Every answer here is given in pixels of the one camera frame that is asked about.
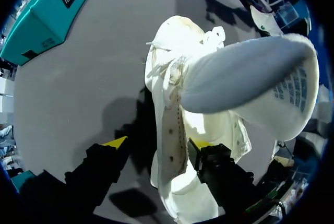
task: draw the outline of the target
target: teal booth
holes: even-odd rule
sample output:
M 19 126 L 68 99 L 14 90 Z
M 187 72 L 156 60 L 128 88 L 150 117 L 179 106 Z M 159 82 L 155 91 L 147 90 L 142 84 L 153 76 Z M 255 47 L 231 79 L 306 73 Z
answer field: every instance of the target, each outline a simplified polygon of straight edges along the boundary
M 62 44 L 85 0 L 31 0 L 10 31 L 0 57 L 23 65 Z

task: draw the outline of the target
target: drawstring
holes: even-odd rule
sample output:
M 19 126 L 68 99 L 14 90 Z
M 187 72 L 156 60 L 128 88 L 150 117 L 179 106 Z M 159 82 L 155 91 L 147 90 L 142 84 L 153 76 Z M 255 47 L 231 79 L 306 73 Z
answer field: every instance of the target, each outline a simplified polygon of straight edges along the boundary
M 152 41 L 147 42 L 146 45 L 152 45 L 156 49 L 161 49 L 167 51 L 169 54 L 172 54 L 172 58 L 168 58 L 169 61 L 166 62 L 158 62 L 152 70 L 148 73 L 148 77 L 153 75 L 160 75 L 163 71 L 165 71 L 163 77 L 163 100 L 166 107 L 170 105 L 170 95 L 176 88 L 182 87 L 182 76 L 183 76 L 183 67 L 184 63 L 187 59 L 191 58 L 191 53 L 186 53 L 185 49 L 190 48 L 191 50 L 196 49 L 197 47 L 201 47 L 205 49 L 205 52 L 215 52 L 219 48 L 224 47 L 225 41 L 225 31 L 223 27 L 214 27 L 212 31 L 208 31 L 204 34 L 202 43 L 198 43 L 198 45 L 189 45 L 187 46 L 184 42 L 182 49 L 182 45 L 176 44 L 174 47 L 168 46 L 169 44 L 166 42 L 160 41 Z

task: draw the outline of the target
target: white garment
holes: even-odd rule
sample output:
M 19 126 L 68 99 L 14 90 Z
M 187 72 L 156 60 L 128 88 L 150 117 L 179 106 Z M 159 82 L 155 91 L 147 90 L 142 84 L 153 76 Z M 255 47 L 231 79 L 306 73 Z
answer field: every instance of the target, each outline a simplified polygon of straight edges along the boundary
M 152 92 L 158 142 L 157 179 L 152 184 L 171 217 L 182 223 L 218 214 L 212 195 L 198 190 L 198 179 L 187 165 L 187 136 L 222 143 L 237 161 L 251 147 L 241 118 L 286 140 L 301 132 L 315 104 L 319 71 L 308 39 L 289 34 L 223 47 L 224 39 L 223 28 L 204 33 L 190 19 L 173 16 L 148 43 L 145 84 Z M 290 75 L 297 65 L 298 73 Z M 292 90 L 283 83 L 281 89 L 273 88 L 288 76 Z M 180 185 L 177 176 L 183 173 Z M 184 196 L 181 201 L 178 192 Z M 212 204 L 196 205 L 196 198 Z M 193 212 L 204 214 L 194 220 L 189 214 Z
M 174 16 L 161 25 L 154 40 L 148 43 L 151 48 L 146 62 L 145 83 L 152 91 L 158 141 L 151 180 L 169 214 L 181 223 L 218 216 L 216 201 L 207 185 L 199 182 L 188 161 L 186 135 L 223 143 L 232 149 L 236 159 L 251 147 L 243 123 L 235 114 L 194 114 L 180 107 L 178 90 L 182 88 L 187 73 L 187 62 L 223 48 L 224 40 L 222 27 L 204 33 L 190 19 Z

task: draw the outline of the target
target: person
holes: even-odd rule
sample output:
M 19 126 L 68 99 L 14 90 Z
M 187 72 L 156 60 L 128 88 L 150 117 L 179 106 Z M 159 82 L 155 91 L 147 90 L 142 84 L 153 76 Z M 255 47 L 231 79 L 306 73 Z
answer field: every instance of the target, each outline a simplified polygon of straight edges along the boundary
M 12 125 L 0 130 L 0 148 L 10 147 L 15 144 Z

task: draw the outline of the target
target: table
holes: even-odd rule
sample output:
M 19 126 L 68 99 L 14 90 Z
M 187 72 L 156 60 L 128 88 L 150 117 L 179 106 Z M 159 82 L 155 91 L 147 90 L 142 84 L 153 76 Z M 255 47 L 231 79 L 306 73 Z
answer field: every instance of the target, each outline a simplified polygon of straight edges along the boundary
M 205 31 L 223 26 L 226 45 L 259 37 L 239 0 L 87 0 L 62 45 L 18 68 L 15 138 L 33 173 L 45 169 L 64 181 L 93 143 L 136 137 L 136 152 L 95 210 L 102 217 L 174 223 L 149 183 L 156 133 L 153 104 L 143 89 L 145 43 L 175 14 Z M 142 209 L 149 205 L 141 204 L 144 198 L 150 209 Z M 135 209 L 126 209 L 130 205 Z

